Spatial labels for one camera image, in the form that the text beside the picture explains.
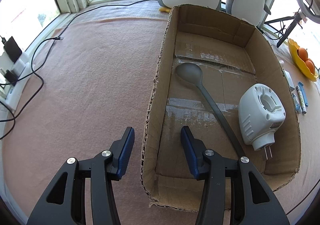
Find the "lighter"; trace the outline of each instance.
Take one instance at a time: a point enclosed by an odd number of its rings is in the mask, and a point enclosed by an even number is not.
[[[307,108],[306,108],[306,104],[304,103],[304,99],[303,99],[303,94],[302,94],[301,88],[299,86],[296,86],[296,89],[297,89],[298,97],[299,97],[299,100],[300,100],[300,106],[301,106],[301,109],[302,109],[302,114],[306,114],[307,113]]]

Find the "metal screw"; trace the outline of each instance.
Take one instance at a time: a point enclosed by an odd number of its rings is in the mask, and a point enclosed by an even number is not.
[[[248,157],[245,157],[245,156],[242,156],[242,157],[240,158],[240,160],[241,160],[241,162],[243,162],[243,163],[249,162],[249,158],[248,158]]]
[[[105,156],[105,157],[109,156],[110,154],[111,152],[109,150],[105,150],[102,152],[102,156]]]
[[[73,164],[76,161],[76,159],[74,157],[71,157],[67,160],[68,164]]]
[[[211,150],[211,149],[207,149],[207,150],[205,150],[205,152],[204,152],[206,155],[208,155],[208,156],[212,156],[212,155],[214,155],[214,151],[213,150]]]

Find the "yellow penguin foot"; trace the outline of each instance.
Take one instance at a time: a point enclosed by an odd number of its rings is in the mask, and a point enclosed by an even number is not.
[[[167,12],[167,13],[170,13],[171,8],[168,8],[168,7],[160,7],[160,8],[159,8],[159,11],[160,11],[160,12]]]

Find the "black cable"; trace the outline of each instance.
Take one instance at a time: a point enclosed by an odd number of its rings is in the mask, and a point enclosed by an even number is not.
[[[310,193],[314,190],[314,188],[318,185],[318,183],[320,182],[320,179],[317,181],[316,185],[313,186],[313,188],[311,189],[311,191],[306,195],[306,197],[304,197],[295,207],[293,207],[286,215],[288,215],[289,213],[291,213],[296,207],[298,207],[309,195]]]
[[[27,74],[26,76],[18,79],[17,81],[15,81],[15,83],[16,83],[16,82],[18,82],[18,81],[20,81],[20,80],[23,80],[24,78],[26,78],[26,77],[34,74],[34,75],[36,75],[36,76],[41,80],[41,86],[40,86],[40,87],[37,89],[37,91],[29,98],[29,100],[23,105],[23,107],[21,108],[21,110],[19,111],[19,113],[18,113],[16,116],[12,113],[12,111],[11,111],[2,101],[0,101],[0,104],[3,105],[3,106],[10,112],[10,114],[12,115],[12,118],[10,118],[10,119],[5,119],[5,120],[0,120],[0,123],[1,123],[1,122],[13,121],[13,125],[12,125],[12,127],[10,128],[10,130],[9,130],[6,134],[4,134],[2,137],[0,137],[0,140],[3,139],[4,137],[6,137],[6,136],[13,130],[13,128],[14,128],[14,126],[15,126],[15,122],[16,122],[15,119],[21,114],[21,112],[24,110],[24,108],[30,103],[30,101],[39,93],[39,91],[40,91],[40,90],[42,89],[42,87],[44,86],[44,79],[43,79],[40,75],[38,75],[36,72],[37,72],[37,71],[45,64],[45,62],[47,61],[47,58],[48,58],[48,56],[49,56],[49,54],[50,54],[50,51],[51,51],[51,49],[52,49],[55,41],[56,41],[56,40],[62,40],[62,39],[63,39],[63,38],[61,37],[61,35],[65,32],[65,30],[69,27],[69,25],[73,22],[74,19],[76,19],[77,17],[79,17],[79,16],[82,15],[82,14],[85,14],[85,13],[91,12],[91,11],[94,11],[94,10],[99,9],[99,8],[102,8],[102,7],[109,7],[109,6],[131,6],[131,5],[134,5],[134,4],[137,4],[137,3],[141,3],[141,2],[145,2],[145,1],[152,1],[152,0],[141,0],[141,1],[134,2],[134,3],[130,3],[130,4],[108,4],[108,5],[98,6],[98,7],[96,7],[96,8],[93,8],[93,9],[91,9],[91,10],[85,11],[85,12],[80,13],[80,14],[76,15],[75,17],[73,17],[72,20],[67,24],[67,26],[61,31],[61,33],[60,33],[57,37],[48,38],[48,39],[43,40],[43,41],[36,47],[36,49],[35,49],[35,51],[34,51],[34,53],[33,53],[33,55],[32,55],[32,58],[31,58],[31,71],[32,71],[32,72],[29,73],[29,74]],[[37,49],[40,47],[40,45],[41,45],[42,43],[44,43],[45,41],[48,41],[48,40],[53,40],[53,42],[52,42],[52,44],[51,44],[51,46],[50,46],[50,48],[49,48],[49,50],[48,50],[48,52],[47,52],[47,54],[46,54],[46,57],[45,57],[43,63],[42,63],[36,70],[34,70],[32,64],[33,64],[33,59],[34,59],[34,56],[35,56],[35,54],[36,54],[36,51],[37,51]],[[0,85],[3,85],[3,86],[11,85],[11,84],[13,84],[13,82],[12,82],[12,83],[3,83],[3,84],[0,83]]]
[[[293,20],[295,20],[296,17],[298,16],[298,13],[299,13],[300,9],[301,9],[301,8],[298,9],[298,11],[297,11],[296,15],[294,16],[294,19],[293,19]],[[269,39],[271,39],[271,40],[280,40],[281,37],[285,34],[285,31],[287,30],[287,28],[285,27],[284,21],[280,21],[280,27],[281,27],[281,29],[279,29],[279,30],[277,30],[275,27],[273,27],[273,26],[270,25],[270,24],[267,24],[267,25],[268,25],[269,27],[271,27],[271,28],[273,28],[273,29],[276,30],[276,31],[274,32],[274,34],[278,34],[278,38],[273,39],[273,38],[269,37],[261,28],[259,28],[259,30],[260,30],[264,35],[266,35]]]
[[[310,3],[310,5],[309,5],[309,10],[310,10],[310,12],[311,12],[311,6],[313,5],[313,0],[311,0],[311,3]]]
[[[1,38],[1,42],[2,42],[2,44],[4,45],[5,43],[6,43],[6,39],[4,38],[4,37],[2,37],[1,35],[0,35],[0,38]]]
[[[5,138],[13,130],[13,128],[14,128],[14,126],[16,124],[16,119],[14,118],[14,114],[12,113],[10,108],[8,108],[1,100],[0,100],[0,104],[3,105],[10,112],[10,114],[13,117],[13,125],[12,125],[12,127],[10,128],[10,130],[7,133],[5,133],[2,137],[0,137],[0,140],[1,140],[1,139]]]
[[[55,37],[55,38],[61,37],[61,35],[65,32],[65,30],[69,27],[69,25],[73,22],[74,19],[76,19],[78,16],[83,15],[83,14],[85,14],[85,13],[87,13],[87,12],[91,12],[91,11],[93,11],[93,10],[96,10],[96,9],[99,9],[99,8],[102,8],[102,7],[108,7],[108,6],[131,6],[131,5],[134,5],[134,4],[137,4],[137,3],[141,3],[141,2],[145,2],[145,1],[154,1],[154,0],[141,0],[141,1],[137,1],[137,2],[131,3],[131,4],[109,4],[109,5],[102,5],[102,6],[93,8],[93,9],[91,9],[91,10],[85,11],[85,12],[83,12],[83,13],[80,13],[80,14],[74,16],[74,17],[72,18],[72,20],[68,23],[68,25],[62,30],[62,32],[61,32],[57,37]],[[49,56],[49,54],[50,54],[51,48],[52,48],[52,46],[54,45],[54,42],[55,42],[57,39],[53,39],[53,40],[54,40],[54,41],[53,41],[52,45],[51,45],[50,48],[49,48],[49,51],[48,51],[48,53],[47,53],[47,56],[46,56],[46,58],[44,59],[44,62],[35,70],[35,72],[38,71],[38,70],[45,64],[45,62],[46,62],[46,60],[47,60],[47,58],[48,58],[48,56]],[[1,86],[12,85],[12,84],[14,84],[14,83],[16,83],[16,82],[18,82],[18,81],[20,81],[20,80],[23,80],[24,78],[29,77],[29,76],[32,75],[32,74],[33,74],[33,73],[29,73],[28,75],[24,76],[23,78],[19,78],[19,79],[18,79],[17,81],[15,81],[15,82],[0,83],[0,85],[1,85]]]

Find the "spoon handle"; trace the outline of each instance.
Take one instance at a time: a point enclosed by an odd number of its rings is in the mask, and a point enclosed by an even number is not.
[[[229,139],[230,139],[230,141],[231,141],[231,143],[233,145],[233,148],[235,149],[238,157],[241,158],[242,156],[245,156],[245,153],[244,153],[244,151],[242,149],[242,146],[239,143],[238,138],[234,134],[231,126],[229,125],[228,121],[226,120],[226,118],[222,114],[221,110],[219,109],[219,107],[217,106],[215,101],[212,99],[212,97],[210,96],[210,94],[204,88],[203,85],[199,85],[198,88],[200,89],[201,93],[203,94],[203,96],[206,99],[206,101],[208,102],[208,104],[211,106],[213,112],[216,115],[216,118],[219,120],[219,122],[222,125],[223,129],[227,133],[227,135],[228,135],[228,137],[229,137]]]

